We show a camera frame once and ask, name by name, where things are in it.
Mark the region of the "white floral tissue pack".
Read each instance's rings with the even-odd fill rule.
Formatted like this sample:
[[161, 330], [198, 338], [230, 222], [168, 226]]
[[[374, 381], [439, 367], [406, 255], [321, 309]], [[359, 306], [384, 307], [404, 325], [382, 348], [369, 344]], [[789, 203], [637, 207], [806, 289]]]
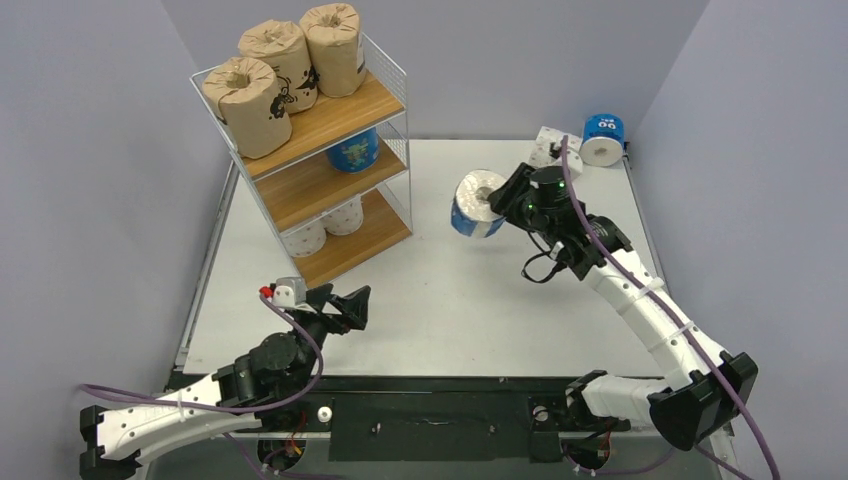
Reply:
[[584, 170], [584, 162], [579, 153], [581, 146], [581, 136], [542, 126], [527, 163], [534, 168], [542, 168], [561, 166], [563, 159], [566, 159], [571, 178], [576, 179]]

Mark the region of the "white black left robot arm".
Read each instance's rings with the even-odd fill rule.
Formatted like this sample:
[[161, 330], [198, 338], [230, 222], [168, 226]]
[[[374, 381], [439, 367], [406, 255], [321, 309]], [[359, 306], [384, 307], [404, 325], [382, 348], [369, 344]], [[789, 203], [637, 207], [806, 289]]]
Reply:
[[280, 278], [258, 297], [289, 330], [267, 336], [232, 363], [160, 397], [81, 385], [116, 406], [81, 410], [80, 477], [131, 479], [158, 457], [218, 434], [291, 427], [298, 402], [323, 376], [326, 338], [364, 330], [370, 296], [368, 285], [338, 295], [330, 283], [308, 288]]

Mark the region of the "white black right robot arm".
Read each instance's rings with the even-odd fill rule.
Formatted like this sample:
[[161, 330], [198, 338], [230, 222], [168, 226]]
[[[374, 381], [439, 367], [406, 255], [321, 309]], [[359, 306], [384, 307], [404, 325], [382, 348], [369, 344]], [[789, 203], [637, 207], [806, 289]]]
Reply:
[[625, 233], [571, 195], [561, 167], [522, 163], [486, 201], [497, 218], [538, 235], [553, 270], [571, 271], [600, 295], [660, 369], [658, 379], [594, 370], [573, 381], [563, 402], [572, 424], [647, 424], [672, 447], [690, 451], [741, 413], [756, 363], [746, 353], [730, 354], [680, 310]]

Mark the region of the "blue white roll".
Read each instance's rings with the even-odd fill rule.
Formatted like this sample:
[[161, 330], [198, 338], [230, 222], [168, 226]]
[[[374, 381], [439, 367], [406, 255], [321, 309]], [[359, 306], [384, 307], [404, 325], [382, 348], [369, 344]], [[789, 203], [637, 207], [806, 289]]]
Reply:
[[469, 238], [487, 238], [504, 223], [491, 209], [488, 196], [506, 183], [502, 175], [485, 169], [468, 172], [457, 185], [450, 222], [453, 229]]

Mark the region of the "blue cartoon-face roll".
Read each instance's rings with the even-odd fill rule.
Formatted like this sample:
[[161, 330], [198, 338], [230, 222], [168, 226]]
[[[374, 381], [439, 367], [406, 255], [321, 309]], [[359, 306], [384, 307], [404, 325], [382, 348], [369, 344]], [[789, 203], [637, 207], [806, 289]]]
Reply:
[[624, 156], [625, 128], [621, 118], [610, 113], [590, 116], [583, 126], [579, 154], [596, 167], [610, 167]]

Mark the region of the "blue toilet roll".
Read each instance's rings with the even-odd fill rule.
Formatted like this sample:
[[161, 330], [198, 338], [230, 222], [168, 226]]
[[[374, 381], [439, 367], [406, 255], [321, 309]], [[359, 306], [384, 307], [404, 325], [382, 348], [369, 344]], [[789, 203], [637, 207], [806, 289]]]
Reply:
[[363, 131], [332, 147], [325, 154], [330, 165], [343, 173], [359, 173], [370, 168], [379, 156], [379, 136], [376, 128]]

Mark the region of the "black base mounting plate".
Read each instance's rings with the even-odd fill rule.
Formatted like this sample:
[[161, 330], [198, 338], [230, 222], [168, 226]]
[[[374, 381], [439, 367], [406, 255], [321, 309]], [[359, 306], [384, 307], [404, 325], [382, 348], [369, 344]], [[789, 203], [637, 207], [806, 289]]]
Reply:
[[565, 452], [599, 466], [612, 433], [655, 430], [568, 405], [570, 377], [327, 376], [275, 414], [252, 457], [293, 471], [326, 442], [334, 462], [556, 463]]

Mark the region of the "brown roll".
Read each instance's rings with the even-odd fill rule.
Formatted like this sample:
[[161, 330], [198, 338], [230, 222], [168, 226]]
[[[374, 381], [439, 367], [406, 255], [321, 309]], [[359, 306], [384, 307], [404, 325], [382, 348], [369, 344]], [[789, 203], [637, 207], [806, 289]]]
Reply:
[[241, 156], [259, 159], [289, 141], [293, 127], [285, 97], [267, 63], [232, 57], [207, 75], [201, 91]]
[[361, 17], [348, 3], [309, 9], [300, 19], [318, 88], [328, 97], [352, 95], [366, 75]]
[[296, 114], [317, 101], [318, 74], [306, 37], [292, 21], [267, 20], [246, 30], [239, 42], [242, 56], [259, 59], [275, 72], [286, 111]]

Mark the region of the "white wire wooden shelf rack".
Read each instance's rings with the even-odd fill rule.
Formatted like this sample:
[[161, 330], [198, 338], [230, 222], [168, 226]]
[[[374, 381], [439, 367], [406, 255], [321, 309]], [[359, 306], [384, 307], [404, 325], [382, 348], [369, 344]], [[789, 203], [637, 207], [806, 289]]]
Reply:
[[[360, 88], [347, 97], [320, 96], [311, 109], [294, 116], [290, 140], [271, 154], [241, 157], [230, 129], [215, 123], [232, 171], [244, 181], [279, 246], [360, 201], [364, 219], [356, 231], [331, 234], [321, 249], [302, 258], [285, 248], [285, 259], [310, 287], [335, 280], [413, 233], [407, 74], [367, 34], [361, 41], [366, 77]], [[344, 173], [331, 165], [331, 148], [369, 132], [378, 137], [372, 166]]]

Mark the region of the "white red-dotted toilet roll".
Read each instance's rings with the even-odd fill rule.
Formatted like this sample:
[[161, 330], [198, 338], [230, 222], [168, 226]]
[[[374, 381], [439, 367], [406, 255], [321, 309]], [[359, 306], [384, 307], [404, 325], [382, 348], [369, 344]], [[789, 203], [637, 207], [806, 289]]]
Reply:
[[363, 203], [360, 196], [349, 199], [321, 219], [324, 229], [334, 236], [356, 232], [364, 223]]
[[295, 258], [305, 258], [321, 250], [327, 238], [321, 220], [315, 220], [291, 233], [281, 236], [287, 253]]

